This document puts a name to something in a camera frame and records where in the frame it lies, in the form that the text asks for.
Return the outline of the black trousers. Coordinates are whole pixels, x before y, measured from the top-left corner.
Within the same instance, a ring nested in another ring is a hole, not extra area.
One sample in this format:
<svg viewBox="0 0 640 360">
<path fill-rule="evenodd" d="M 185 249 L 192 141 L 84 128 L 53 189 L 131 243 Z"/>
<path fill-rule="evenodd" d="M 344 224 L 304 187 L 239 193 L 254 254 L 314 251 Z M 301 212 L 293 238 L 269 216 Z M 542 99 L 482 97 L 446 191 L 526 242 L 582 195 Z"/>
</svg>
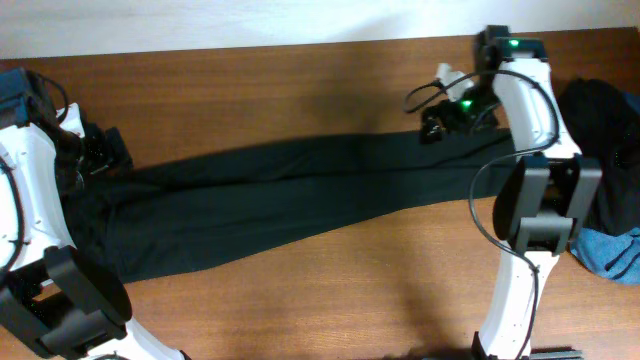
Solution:
<svg viewBox="0 0 640 360">
<path fill-rule="evenodd" d="M 123 282 L 210 269 L 402 209 L 496 195 L 506 130 L 431 145 L 414 132 L 237 149 L 88 182 L 63 202 L 78 250 Z"/>
</svg>

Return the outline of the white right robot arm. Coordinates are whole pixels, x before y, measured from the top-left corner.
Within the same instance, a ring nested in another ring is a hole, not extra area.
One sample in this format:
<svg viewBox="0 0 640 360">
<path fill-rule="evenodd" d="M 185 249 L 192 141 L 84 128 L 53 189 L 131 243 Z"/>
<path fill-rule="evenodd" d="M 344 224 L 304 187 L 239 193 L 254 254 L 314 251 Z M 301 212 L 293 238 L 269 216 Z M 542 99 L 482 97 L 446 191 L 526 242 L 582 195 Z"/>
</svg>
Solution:
<svg viewBox="0 0 640 360">
<path fill-rule="evenodd" d="M 602 177 L 599 162 L 583 156 L 567 130 L 551 85 L 541 40 L 515 37 L 489 25 L 474 39 L 473 72 L 438 67 L 436 93 L 411 107 L 421 114 L 420 140 L 496 127 L 505 111 L 515 168 L 494 203 L 491 231 L 481 233 L 501 251 L 489 312 L 475 332 L 468 359 L 579 359 L 573 349 L 531 347 L 547 279 L 580 232 Z"/>
</svg>

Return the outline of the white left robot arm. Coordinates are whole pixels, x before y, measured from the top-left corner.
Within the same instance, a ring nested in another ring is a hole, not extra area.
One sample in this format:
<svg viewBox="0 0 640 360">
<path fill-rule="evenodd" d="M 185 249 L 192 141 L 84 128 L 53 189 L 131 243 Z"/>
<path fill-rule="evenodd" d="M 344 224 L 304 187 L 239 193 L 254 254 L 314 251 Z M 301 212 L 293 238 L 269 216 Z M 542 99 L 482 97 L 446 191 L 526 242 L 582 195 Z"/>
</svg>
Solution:
<svg viewBox="0 0 640 360">
<path fill-rule="evenodd" d="M 185 358 L 133 316 L 122 282 L 81 254 L 62 200 L 132 159 L 119 131 L 54 106 L 52 79 L 1 74 L 1 325 L 42 359 Z"/>
</svg>

